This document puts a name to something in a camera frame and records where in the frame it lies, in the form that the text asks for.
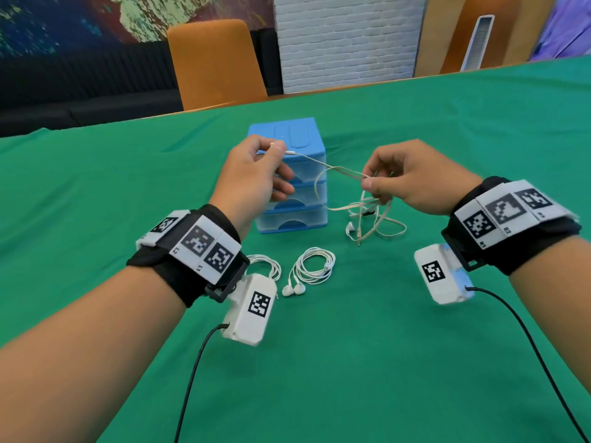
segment mural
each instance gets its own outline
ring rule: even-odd
[[[272,0],[0,0],[0,58],[166,37],[169,26],[238,18],[275,26]]]
[[[557,0],[532,61],[591,54],[591,0]]]

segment black cable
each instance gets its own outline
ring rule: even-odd
[[[531,334],[529,333],[527,327],[523,323],[523,320],[521,320],[521,317],[519,317],[519,315],[515,312],[515,310],[511,307],[511,305],[509,305],[505,300],[503,300],[501,297],[499,297],[494,292],[491,292],[490,290],[486,290],[486,289],[482,289],[482,288],[466,288],[466,290],[476,290],[478,292],[484,292],[484,293],[490,295],[491,297],[496,298],[498,301],[500,301],[501,303],[503,303],[503,305],[505,305],[507,307],[507,309],[510,310],[510,312],[513,314],[513,316],[519,322],[519,325],[521,325],[521,329],[523,329],[525,335],[527,336],[527,338],[529,340],[529,343],[531,344],[531,347],[536,352],[536,356],[538,357],[538,361],[540,361],[540,364],[542,365],[542,368],[544,369],[544,373],[548,377],[548,380],[550,381],[550,384],[552,384],[552,388],[554,389],[554,392],[556,393],[556,396],[558,396],[558,399],[560,400],[560,403],[562,404],[562,407],[564,407],[567,415],[569,416],[570,420],[572,421],[574,427],[577,429],[577,432],[579,432],[579,435],[581,436],[581,438],[583,439],[583,441],[585,443],[589,443],[589,440],[587,439],[587,436],[585,435],[585,433],[581,429],[581,426],[579,426],[579,423],[577,423],[577,420],[575,419],[573,413],[570,411],[570,408],[569,408],[568,404],[566,403],[564,397],[562,396],[562,393],[560,393],[560,390],[558,389],[558,386],[556,385],[556,382],[554,382],[554,378],[552,378],[552,375],[550,374],[550,370],[548,370],[548,367],[546,366],[546,364],[544,362],[544,359],[542,359],[542,355],[540,354],[540,352],[538,350],[538,347],[536,346],[536,343],[534,342],[533,337],[531,336]]]
[[[193,366],[193,371],[191,372],[191,377],[188,380],[187,393],[185,393],[185,400],[183,401],[183,408],[181,409],[181,416],[179,417],[179,424],[177,425],[177,433],[174,436],[174,443],[179,443],[179,436],[181,435],[181,426],[183,425],[184,412],[187,409],[188,395],[189,395],[189,393],[191,393],[191,386],[193,386],[193,379],[195,379],[195,372],[197,371],[197,365],[199,365],[199,360],[201,359],[201,355],[203,354],[203,350],[205,349],[205,345],[207,344],[207,341],[213,335],[213,333],[215,333],[218,329],[225,329],[227,327],[228,327],[227,323],[222,323],[222,324],[218,325],[217,327],[213,328],[209,332],[209,334],[207,335],[205,340],[203,341],[203,344],[201,345],[201,349],[197,353],[195,365]]]

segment wristband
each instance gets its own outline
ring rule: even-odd
[[[525,180],[489,177],[456,205],[441,234],[467,271],[489,264],[511,275],[546,248],[579,234],[574,218]]]
[[[249,264],[238,232],[210,204],[172,212],[136,246],[127,265],[152,267],[188,308],[204,293],[223,301]]]

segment forearm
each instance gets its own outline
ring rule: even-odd
[[[591,393],[591,245],[573,236],[517,269],[509,280],[544,334]]]
[[[149,268],[123,269],[0,349],[0,441],[95,441],[186,307]]]

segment white brick wall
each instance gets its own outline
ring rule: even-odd
[[[412,77],[425,0],[275,0],[286,93]]]

